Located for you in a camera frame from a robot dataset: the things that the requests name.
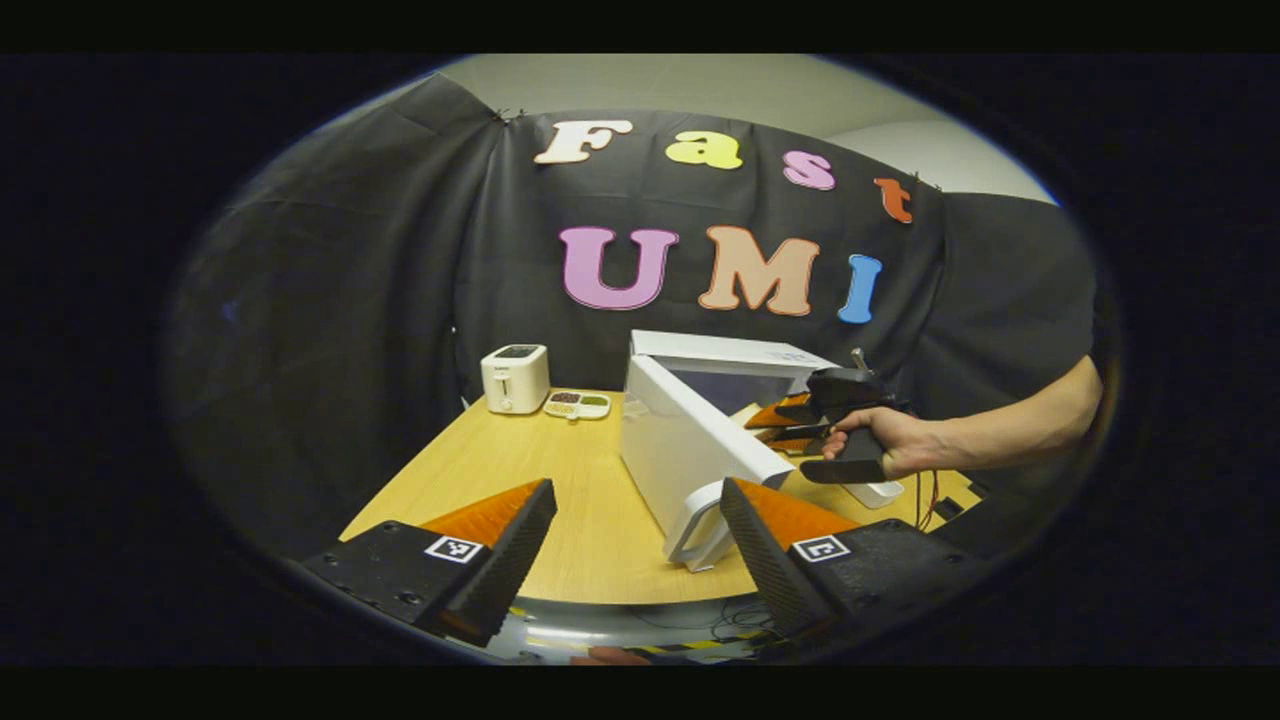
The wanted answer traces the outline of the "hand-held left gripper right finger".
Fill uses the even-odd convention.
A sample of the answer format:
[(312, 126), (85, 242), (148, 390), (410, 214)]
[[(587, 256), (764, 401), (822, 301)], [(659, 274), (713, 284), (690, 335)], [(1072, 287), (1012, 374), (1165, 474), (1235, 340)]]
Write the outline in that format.
[(719, 510), (786, 641), (872, 641), (977, 587), (989, 565), (899, 519), (859, 525), (739, 478)]

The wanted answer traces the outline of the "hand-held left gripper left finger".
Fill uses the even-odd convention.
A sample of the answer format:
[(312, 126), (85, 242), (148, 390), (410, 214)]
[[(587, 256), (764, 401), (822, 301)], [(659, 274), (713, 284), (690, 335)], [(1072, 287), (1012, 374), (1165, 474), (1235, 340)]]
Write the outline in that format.
[(380, 521), (301, 566), (399, 623), (485, 647), (557, 510), (552, 479), (540, 478), (417, 525)]

